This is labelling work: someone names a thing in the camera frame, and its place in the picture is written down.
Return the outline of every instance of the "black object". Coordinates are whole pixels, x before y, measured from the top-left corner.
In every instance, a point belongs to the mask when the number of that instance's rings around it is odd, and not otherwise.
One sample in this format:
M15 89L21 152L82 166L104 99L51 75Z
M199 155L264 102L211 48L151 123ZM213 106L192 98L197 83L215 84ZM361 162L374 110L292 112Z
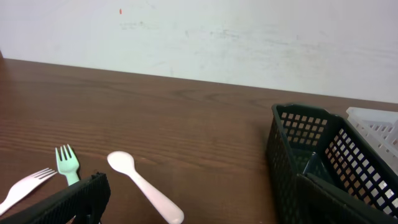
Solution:
M398 217L398 177L347 120L304 105L274 105L272 112L266 156L280 222Z
M97 173L0 221L0 224L65 224L75 215L73 224L97 224L110 196L106 174Z

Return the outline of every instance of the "spoon handle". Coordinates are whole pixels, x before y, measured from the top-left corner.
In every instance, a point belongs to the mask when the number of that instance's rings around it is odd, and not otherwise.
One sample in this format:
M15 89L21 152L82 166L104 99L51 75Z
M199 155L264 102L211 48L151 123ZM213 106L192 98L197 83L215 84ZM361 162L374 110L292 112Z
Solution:
M129 177L169 224L180 224L184 220L184 213L181 209L137 172L133 172Z

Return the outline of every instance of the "spoon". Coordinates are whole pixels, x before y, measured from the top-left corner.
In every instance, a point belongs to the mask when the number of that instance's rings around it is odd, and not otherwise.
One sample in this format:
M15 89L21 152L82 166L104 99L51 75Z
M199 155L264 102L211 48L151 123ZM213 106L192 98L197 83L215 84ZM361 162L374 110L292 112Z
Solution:
M122 151L112 152L108 155L108 163L114 170L128 175L169 224L180 224L184 220L181 209L137 173L130 154Z

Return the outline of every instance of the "white fork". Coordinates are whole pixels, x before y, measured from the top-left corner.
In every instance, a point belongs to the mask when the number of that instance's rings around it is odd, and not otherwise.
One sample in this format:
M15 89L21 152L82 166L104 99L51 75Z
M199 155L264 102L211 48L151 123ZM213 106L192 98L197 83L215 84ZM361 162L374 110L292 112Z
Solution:
M0 204L0 215L6 212L9 208L15 205L18 201L28 195L32 190L34 190L41 183L45 182L47 179L55 175L55 172L52 169L46 168L44 170L40 170L32 175L29 175L22 180L18 181L14 184L6 199Z

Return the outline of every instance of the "cutlery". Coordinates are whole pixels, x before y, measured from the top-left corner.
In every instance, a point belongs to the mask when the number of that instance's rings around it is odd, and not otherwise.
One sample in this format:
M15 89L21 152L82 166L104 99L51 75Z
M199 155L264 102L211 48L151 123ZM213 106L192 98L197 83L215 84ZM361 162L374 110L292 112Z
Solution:
M32 190L34 190L41 183L48 180L50 177L55 175L55 172L52 169L46 168L44 170L40 170L32 175L29 175L22 180L18 181L14 184L6 199L0 204L0 215L6 212L9 208L15 205L18 201L23 199L26 195L28 195Z
M108 163L114 170L129 176L168 223L180 224L184 220L181 209L137 173L130 154L122 151L112 152L108 155Z
M68 186L79 181L79 176L77 176L77 169L79 169L79 162L70 148L69 144L60 147L61 156L58 154L57 148L55 148L55 157L57 158L58 172L67 177Z

